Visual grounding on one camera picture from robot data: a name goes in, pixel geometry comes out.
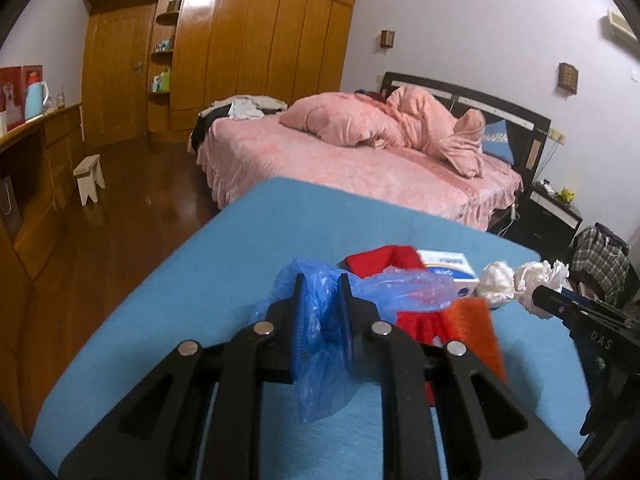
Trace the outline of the black white nightstand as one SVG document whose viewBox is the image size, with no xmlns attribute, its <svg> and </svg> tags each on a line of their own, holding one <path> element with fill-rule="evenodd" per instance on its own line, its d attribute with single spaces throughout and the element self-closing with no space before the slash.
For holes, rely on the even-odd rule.
<svg viewBox="0 0 640 480">
<path fill-rule="evenodd" d="M 570 244 L 582 225 L 582 214 L 534 184 L 518 205 L 518 218 L 506 238 L 538 252 L 541 260 L 567 262 Z"/>
</svg>

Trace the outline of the white tissue ball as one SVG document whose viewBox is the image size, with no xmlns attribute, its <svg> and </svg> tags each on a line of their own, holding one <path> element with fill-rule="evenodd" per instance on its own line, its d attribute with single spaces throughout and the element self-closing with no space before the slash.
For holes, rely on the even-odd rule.
<svg viewBox="0 0 640 480">
<path fill-rule="evenodd" d="M 475 295 L 497 310 L 515 298 L 514 270 L 505 261 L 495 261 L 484 267 L 475 287 Z"/>
</svg>

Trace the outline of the orange foam fruit net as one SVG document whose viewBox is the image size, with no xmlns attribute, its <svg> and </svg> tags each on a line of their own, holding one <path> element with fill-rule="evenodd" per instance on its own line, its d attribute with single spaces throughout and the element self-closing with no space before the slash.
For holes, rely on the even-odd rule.
<svg viewBox="0 0 640 480">
<path fill-rule="evenodd" d="M 442 311 L 447 341 L 463 342 L 497 377 L 506 382 L 499 341 L 492 325 L 488 302 L 483 298 L 459 298 Z"/>
</svg>

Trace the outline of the clothes pile on bed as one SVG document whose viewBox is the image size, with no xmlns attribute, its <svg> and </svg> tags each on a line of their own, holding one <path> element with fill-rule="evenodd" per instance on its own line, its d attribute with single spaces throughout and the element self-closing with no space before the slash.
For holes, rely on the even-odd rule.
<svg viewBox="0 0 640 480">
<path fill-rule="evenodd" d="M 284 112 L 288 104 L 272 96 L 250 96 L 239 94 L 230 98 L 215 101 L 209 107 L 200 110 L 196 115 L 195 126 L 190 133 L 189 153 L 196 154 L 204 141 L 206 133 L 216 120 L 230 118 L 232 120 L 254 120 Z"/>
</svg>

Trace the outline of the blue pillow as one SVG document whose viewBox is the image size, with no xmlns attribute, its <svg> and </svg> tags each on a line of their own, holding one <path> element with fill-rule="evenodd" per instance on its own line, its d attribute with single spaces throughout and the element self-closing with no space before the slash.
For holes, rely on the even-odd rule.
<svg viewBox="0 0 640 480">
<path fill-rule="evenodd" d="M 511 166 L 514 165 L 515 160 L 509 142 L 508 125 L 504 119 L 485 125 L 482 136 L 482 149 L 485 154 L 502 160 Z"/>
</svg>

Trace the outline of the white blue cardboard box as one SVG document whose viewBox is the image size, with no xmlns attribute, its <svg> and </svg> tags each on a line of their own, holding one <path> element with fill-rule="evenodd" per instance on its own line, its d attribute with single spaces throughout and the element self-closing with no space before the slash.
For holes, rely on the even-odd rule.
<svg viewBox="0 0 640 480">
<path fill-rule="evenodd" d="M 428 272 L 447 275 L 452 279 L 459 297 L 469 297 L 474 294 L 480 278 L 469 264 L 465 254 L 427 249 L 418 249 L 416 252 Z"/>
</svg>

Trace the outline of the blue plastic bag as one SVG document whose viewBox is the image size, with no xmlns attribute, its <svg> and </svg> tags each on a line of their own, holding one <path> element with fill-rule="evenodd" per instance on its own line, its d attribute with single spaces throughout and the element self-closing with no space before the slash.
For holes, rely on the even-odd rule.
<svg viewBox="0 0 640 480">
<path fill-rule="evenodd" d="M 250 314 L 250 322 L 263 321 L 272 304 L 294 299 L 293 333 L 285 345 L 291 352 L 297 413 L 303 424 L 341 411 L 359 388 L 347 349 L 355 331 L 348 326 L 338 284 L 343 275 L 356 297 L 354 274 L 324 261 L 295 258 L 279 271 L 268 298 L 255 304 Z"/>
</svg>

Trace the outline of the white tissue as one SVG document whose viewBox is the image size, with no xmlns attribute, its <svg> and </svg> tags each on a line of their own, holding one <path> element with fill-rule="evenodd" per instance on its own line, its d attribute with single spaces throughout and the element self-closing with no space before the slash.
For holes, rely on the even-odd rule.
<svg viewBox="0 0 640 480">
<path fill-rule="evenodd" d="M 555 260 L 553 264 L 547 260 L 524 263 L 514 273 L 515 297 L 529 314 L 548 320 L 552 315 L 534 304 L 533 293 L 538 286 L 560 292 L 569 277 L 570 269 L 560 260 Z"/>
</svg>

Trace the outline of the pink crumpled duvet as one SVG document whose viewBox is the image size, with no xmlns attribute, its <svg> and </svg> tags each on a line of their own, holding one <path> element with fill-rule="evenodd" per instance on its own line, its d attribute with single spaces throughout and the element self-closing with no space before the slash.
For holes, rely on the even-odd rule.
<svg viewBox="0 0 640 480">
<path fill-rule="evenodd" d="M 296 101 L 279 122 L 343 148 L 410 148 L 446 162 L 461 177 L 484 176 L 483 113 L 470 108 L 454 117 L 422 87 L 399 87 L 385 101 L 362 93 L 323 92 Z"/>
</svg>

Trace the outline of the blue table cloth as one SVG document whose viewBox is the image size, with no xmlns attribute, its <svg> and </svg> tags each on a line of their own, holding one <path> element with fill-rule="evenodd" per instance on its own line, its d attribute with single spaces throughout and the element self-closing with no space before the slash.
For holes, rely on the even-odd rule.
<svg viewBox="0 0 640 480">
<path fill-rule="evenodd" d="M 534 253 L 503 238 L 334 188 L 274 178 L 217 214 L 107 318 L 58 380 L 37 418 L 32 448 L 50 469 L 181 341 L 230 339 L 296 258 L 339 263 L 385 245 L 461 252 L 475 270 Z M 262 478 L 377 479 L 381 395 L 359 388 L 337 414 L 303 425 L 294 392 L 264 390 Z"/>
</svg>

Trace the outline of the red knit glove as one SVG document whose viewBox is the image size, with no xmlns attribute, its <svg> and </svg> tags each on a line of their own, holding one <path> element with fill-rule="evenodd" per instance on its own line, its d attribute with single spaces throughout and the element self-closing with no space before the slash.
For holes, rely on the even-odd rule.
<svg viewBox="0 0 640 480">
<path fill-rule="evenodd" d="M 342 267 L 358 278 L 354 295 L 373 302 L 382 320 L 420 344 L 442 347 L 454 339 L 446 318 L 454 281 L 427 270 L 413 247 L 387 245 L 349 255 Z"/>
</svg>

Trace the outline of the wall lamp near bed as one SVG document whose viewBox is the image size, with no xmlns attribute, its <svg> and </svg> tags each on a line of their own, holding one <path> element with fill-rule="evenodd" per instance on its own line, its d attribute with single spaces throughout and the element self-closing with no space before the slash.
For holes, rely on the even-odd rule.
<svg viewBox="0 0 640 480">
<path fill-rule="evenodd" d="M 569 96 L 576 96 L 578 92 L 578 69 L 567 62 L 561 62 L 558 67 L 558 83 L 559 89 L 563 90 Z"/>
</svg>

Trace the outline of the plaid bag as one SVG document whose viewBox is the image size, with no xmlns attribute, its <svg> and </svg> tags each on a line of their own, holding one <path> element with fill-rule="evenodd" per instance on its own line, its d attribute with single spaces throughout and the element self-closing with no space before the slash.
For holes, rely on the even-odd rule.
<svg viewBox="0 0 640 480">
<path fill-rule="evenodd" d="M 570 279 L 584 283 L 601 300 L 617 304 L 630 268 L 628 245 L 603 224 L 580 231 L 570 245 Z"/>
</svg>

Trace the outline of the pink bed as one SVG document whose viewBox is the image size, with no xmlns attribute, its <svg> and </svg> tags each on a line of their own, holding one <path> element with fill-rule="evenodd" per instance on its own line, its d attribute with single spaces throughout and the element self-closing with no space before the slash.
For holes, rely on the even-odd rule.
<svg viewBox="0 0 640 480">
<path fill-rule="evenodd" d="M 521 194 L 521 176 L 495 157 L 484 176 L 461 177 L 449 164 L 410 148 L 334 146 L 311 133 L 285 127 L 276 115 L 217 119 L 196 152 L 218 207 L 258 183 L 288 178 L 425 212 L 486 231 L 492 215 Z"/>
</svg>

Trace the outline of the far wall lamp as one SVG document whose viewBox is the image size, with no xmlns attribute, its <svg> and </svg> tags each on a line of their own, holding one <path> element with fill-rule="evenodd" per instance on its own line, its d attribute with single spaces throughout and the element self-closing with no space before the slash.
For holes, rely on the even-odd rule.
<svg viewBox="0 0 640 480">
<path fill-rule="evenodd" d="M 393 30 L 382 30 L 380 33 L 380 48 L 382 50 L 393 49 L 395 43 L 395 32 Z"/>
</svg>

